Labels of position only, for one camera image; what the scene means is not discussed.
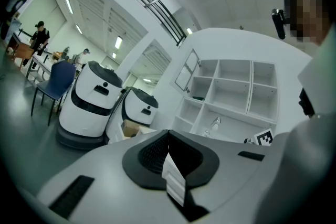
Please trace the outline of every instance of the open cabinet door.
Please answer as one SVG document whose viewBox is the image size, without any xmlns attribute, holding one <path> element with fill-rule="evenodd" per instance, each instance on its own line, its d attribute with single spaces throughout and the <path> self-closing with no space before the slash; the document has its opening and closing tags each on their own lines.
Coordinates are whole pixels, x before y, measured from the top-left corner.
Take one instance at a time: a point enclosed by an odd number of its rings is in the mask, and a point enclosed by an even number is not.
<svg viewBox="0 0 336 224">
<path fill-rule="evenodd" d="M 181 71 L 175 79 L 175 84 L 180 88 L 184 95 L 187 96 L 189 90 L 189 83 L 194 74 L 196 67 L 198 67 L 199 58 L 194 50 L 191 51 Z"/>
</svg>

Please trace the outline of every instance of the blue chair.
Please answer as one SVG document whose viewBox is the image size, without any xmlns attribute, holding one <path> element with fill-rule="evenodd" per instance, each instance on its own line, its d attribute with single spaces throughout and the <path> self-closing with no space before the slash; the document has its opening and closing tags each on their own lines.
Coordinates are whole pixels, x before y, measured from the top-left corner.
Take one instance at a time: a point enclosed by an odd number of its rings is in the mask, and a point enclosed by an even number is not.
<svg viewBox="0 0 336 224">
<path fill-rule="evenodd" d="M 63 95 L 70 88 L 75 78 L 75 73 L 76 73 L 76 67 L 68 63 L 67 61 L 61 61 L 53 64 L 49 80 L 39 83 L 36 87 L 33 99 L 33 105 L 31 106 L 32 112 L 30 116 L 33 116 L 35 98 L 37 91 L 39 90 L 43 93 L 41 105 L 43 105 L 44 95 L 53 99 L 48 120 L 48 126 L 49 126 L 52 109 L 54 108 L 55 101 L 60 99 L 57 108 L 57 114 L 58 114 L 63 99 Z"/>
</svg>

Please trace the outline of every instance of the black camera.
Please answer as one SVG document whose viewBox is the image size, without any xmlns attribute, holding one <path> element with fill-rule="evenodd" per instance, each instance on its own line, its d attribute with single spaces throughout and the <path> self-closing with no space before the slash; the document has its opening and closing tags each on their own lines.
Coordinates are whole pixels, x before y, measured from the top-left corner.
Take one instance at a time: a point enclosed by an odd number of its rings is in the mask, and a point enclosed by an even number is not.
<svg viewBox="0 0 336 224">
<path fill-rule="evenodd" d="M 285 39 L 286 33 L 285 33 L 285 25 L 286 20 L 285 16 L 283 15 L 282 9 L 272 9 L 272 20 L 274 22 L 275 28 L 278 32 L 278 36 L 280 39 Z"/>
</svg>

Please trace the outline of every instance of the green floor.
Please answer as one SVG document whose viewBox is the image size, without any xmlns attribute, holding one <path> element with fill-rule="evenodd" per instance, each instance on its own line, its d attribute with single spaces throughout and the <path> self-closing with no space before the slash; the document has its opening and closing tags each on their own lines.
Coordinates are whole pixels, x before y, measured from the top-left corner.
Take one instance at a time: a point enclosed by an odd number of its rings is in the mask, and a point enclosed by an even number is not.
<svg viewBox="0 0 336 224">
<path fill-rule="evenodd" d="M 85 152 L 55 140 L 58 116 L 53 114 L 48 127 L 50 99 L 41 106 L 38 95 L 30 117 L 35 88 L 4 51 L 0 46 L 0 155 L 14 183 L 36 195 L 49 178 Z"/>
</svg>

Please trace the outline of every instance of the black cap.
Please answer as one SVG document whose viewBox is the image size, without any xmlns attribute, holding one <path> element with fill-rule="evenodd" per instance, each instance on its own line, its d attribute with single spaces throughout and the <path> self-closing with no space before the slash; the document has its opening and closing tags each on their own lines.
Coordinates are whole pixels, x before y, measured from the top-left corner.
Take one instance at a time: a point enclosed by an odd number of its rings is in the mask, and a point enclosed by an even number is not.
<svg viewBox="0 0 336 224">
<path fill-rule="evenodd" d="M 44 22 L 43 22 L 43 21 L 39 21 L 38 24 L 35 25 L 35 27 L 40 27 L 40 26 L 42 26 L 42 25 L 44 25 Z"/>
</svg>

